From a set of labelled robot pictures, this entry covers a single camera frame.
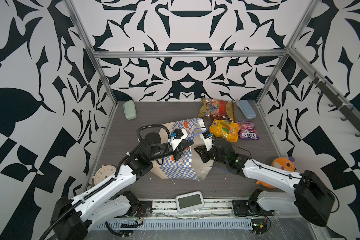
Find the purple candy package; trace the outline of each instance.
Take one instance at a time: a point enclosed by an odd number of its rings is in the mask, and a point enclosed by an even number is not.
[[[237,121],[239,124],[239,138],[245,140],[259,140],[256,128],[253,122]]]

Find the clock face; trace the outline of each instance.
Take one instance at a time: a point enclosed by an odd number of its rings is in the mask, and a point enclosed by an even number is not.
[[[102,166],[93,177],[93,181],[95,185],[97,185],[102,180],[106,179],[107,177],[111,176],[116,171],[116,168],[111,165]]]

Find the paper bag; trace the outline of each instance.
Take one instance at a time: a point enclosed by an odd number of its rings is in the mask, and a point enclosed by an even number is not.
[[[180,160],[177,162],[174,161],[173,156],[165,157],[162,166],[160,166],[156,161],[153,161],[153,168],[151,172],[161,179],[182,178],[198,181],[205,179],[213,165],[213,161],[209,160],[207,163],[202,162],[201,157],[195,151],[195,147],[204,145],[204,141],[201,138],[201,134],[194,136],[195,134],[206,130],[206,128],[196,129],[205,127],[203,119],[192,118],[182,121],[169,122],[164,124],[164,126],[166,126],[170,132],[173,132],[176,128],[185,129],[188,133],[188,137],[186,139],[191,139],[194,143],[183,152]],[[161,137],[161,143],[166,144],[168,140],[167,132],[161,129],[159,135]]]

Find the stuffed animal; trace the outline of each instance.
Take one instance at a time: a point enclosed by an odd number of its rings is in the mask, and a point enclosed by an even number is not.
[[[290,157],[289,159],[285,158],[285,157],[279,157],[279,158],[276,158],[271,166],[272,167],[275,167],[275,168],[279,168],[279,169],[282,169],[282,170],[287,170],[287,171],[290,171],[290,172],[294,172],[296,169],[295,169],[295,165],[293,164],[293,162],[295,161],[295,159],[293,157]],[[267,188],[276,188],[272,185],[269,185],[265,182],[262,182],[262,181],[257,181],[256,184],[261,184],[263,185],[264,187],[267,187]]]

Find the black and white wallpaper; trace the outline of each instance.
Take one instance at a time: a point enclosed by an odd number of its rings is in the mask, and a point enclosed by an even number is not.
[[[323,0],[297,50],[360,111],[360,0]],[[331,237],[360,240],[360,137],[311,81],[289,58],[261,106],[281,152],[339,197],[328,221]]]
[[[277,57],[112,58],[100,64],[116,99],[255,100]]]
[[[0,1],[0,239],[80,191],[112,107],[61,0]]]
[[[74,3],[95,50],[150,51],[283,49],[309,1],[74,0]]]

